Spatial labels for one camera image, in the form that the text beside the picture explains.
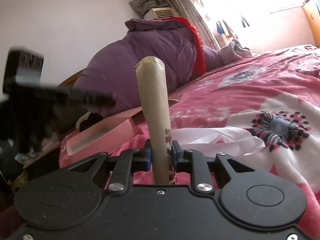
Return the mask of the beige printed shopping bag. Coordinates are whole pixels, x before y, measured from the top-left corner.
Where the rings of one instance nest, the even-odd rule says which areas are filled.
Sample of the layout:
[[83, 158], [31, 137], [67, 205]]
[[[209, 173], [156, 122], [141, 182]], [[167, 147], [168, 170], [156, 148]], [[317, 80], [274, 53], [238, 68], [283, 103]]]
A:
[[262, 150], [264, 142], [249, 131], [236, 127], [171, 129], [164, 63], [153, 56], [143, 58], [136, 66], [140, 103], [151, 139], [152, 182], [155, 185], [176, 184], [172, 164], [172, 141], [183, 149], [192, 149], [213, 157], [219, 152], [234, 157]]

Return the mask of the pink cardboard box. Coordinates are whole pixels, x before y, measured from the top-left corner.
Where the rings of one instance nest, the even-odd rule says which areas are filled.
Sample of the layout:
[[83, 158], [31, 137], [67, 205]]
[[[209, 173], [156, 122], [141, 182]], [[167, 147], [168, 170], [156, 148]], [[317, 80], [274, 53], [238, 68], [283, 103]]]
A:
[[122, 148], [137, 148], [148, 138], [142, 108], [133, 108], [67, 135], [61, 142], [59, 166], [66, 167], [99, 152], [112, 154]]

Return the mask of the purple folded duvet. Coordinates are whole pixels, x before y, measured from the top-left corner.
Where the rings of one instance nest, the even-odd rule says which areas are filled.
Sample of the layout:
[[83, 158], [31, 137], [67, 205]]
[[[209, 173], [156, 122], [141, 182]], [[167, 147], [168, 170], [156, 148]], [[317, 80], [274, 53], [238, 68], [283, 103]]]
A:
[[108, 117], [140, 106], [138, 86], [147, 77], [165, 77], [169, 93], [202, 75], [242, 59], [252, 52], [237, 40], [220, 50], [205, 46], [198, 29], [182, 17], [131, 19], [126, 36], [98, 51], [78, 76], [77, 89], [110, 94], [115, 106], [88, 110]]

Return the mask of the red floral blanket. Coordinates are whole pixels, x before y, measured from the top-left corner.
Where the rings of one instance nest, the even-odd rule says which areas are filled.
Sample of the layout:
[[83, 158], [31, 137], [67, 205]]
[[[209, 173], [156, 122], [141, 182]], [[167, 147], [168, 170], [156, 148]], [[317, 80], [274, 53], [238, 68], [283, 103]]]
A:
[[238, 127], [264, 142], [243, 160], [298, 184], [299, 226], [319, 238], [319, 49], [302, 45], [237, 61], [179, 90], [172, 129]]

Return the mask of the white air conditioner unit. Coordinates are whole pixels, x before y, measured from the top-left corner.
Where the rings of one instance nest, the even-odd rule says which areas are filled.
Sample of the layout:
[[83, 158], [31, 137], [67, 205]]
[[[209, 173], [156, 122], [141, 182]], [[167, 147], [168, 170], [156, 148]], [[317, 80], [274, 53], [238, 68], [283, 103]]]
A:
[[143, 18], [145, 20], [153, 19], [165, 19], [170, 17], [177, 17], [176, 11], [172, 7], [161, 7], [161, 8], [152, 8], [150, 9]]

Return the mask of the striped pink curtain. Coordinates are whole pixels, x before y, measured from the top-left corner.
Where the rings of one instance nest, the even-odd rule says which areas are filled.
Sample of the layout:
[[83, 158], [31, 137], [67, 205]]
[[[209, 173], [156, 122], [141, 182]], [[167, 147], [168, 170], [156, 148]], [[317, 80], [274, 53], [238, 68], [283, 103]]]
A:
[[200, 37], [204, 45], [219, 50], [220, 46], [215, 36], [210, 32], [201, 17], [200, 13], [196, 10], [191, 0], [157, 0], [161, 3], [168, 3], [178, 14], [183, 18], [187, 18], [193, 25], [195, 25], [200, 33]]

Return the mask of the orange wooden cabinet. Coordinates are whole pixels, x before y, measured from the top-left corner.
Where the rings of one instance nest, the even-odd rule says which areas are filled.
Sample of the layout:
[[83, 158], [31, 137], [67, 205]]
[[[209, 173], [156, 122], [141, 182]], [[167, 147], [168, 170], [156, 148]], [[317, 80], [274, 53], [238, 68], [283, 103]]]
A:
[[303, 5], [303, 9], [308, 20], [315, 45], [319, 48], [319, 12], [317, 6], [309, 1]]

